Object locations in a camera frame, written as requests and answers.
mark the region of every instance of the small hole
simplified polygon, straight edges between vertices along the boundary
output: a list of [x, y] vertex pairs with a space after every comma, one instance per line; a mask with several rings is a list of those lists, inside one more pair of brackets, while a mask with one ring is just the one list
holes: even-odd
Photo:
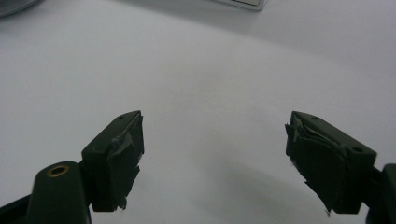
[[47, 172], [47, 176], [49, 177], [57, 177], [60, 175], [64, 175], [69, 171], [69, 167], [66, 165], [58, 165], [53, 167]]
[[359, 148], [359, 147], [353, 147], [352, 148], [354, 151], [356, 152], [363, 152], [363, 149]]

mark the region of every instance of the metal grommet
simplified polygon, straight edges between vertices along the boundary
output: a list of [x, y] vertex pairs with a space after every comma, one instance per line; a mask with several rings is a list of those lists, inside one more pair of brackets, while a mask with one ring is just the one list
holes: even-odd
[[58, 177], [60, 175], [64, 175], [69, 171], [69, 166], [67, 165], [57, 165], [52, 167], [48, 172], [47, 176], [49, 177]]

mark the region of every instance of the clip jaw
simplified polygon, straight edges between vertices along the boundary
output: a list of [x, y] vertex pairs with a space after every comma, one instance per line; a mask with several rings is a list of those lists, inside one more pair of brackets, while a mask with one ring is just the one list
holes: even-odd
[[249, 10], [260, 11], [264, 7], [267, 0], [215, 0], [224, 4], [229, 4], [235, 7], [242, 7]]
[[316, 116], [293, 111], [286, 154], [327, 210], [358, 214], [376, 153]]
[[125, 209], [144, 154], [140, 111], [115, 118], [83, 150], [81, 171], [95, 212]]

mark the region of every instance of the white surface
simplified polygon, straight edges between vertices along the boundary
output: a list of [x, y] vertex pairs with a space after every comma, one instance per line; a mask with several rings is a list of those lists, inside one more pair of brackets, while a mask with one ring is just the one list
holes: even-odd
[[291, 110], [396, 162], [396, 2], [47, 0], [0, 21], [0, 204], [140, 109], [146, 154], [100, 223], [364, 223], [332, 214], [285, 155]]

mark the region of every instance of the gray object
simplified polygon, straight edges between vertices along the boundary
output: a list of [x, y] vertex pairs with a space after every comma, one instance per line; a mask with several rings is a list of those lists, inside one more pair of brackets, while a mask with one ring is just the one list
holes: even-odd
[[264, 7], [267, 0], [215, 0], [217, 2], [233, 5], [235, 7], [242, 7], [250, 10], [260, 11]]
[[0, 18], [22, 12], [40, 1], [41, 0], [0, 0]]

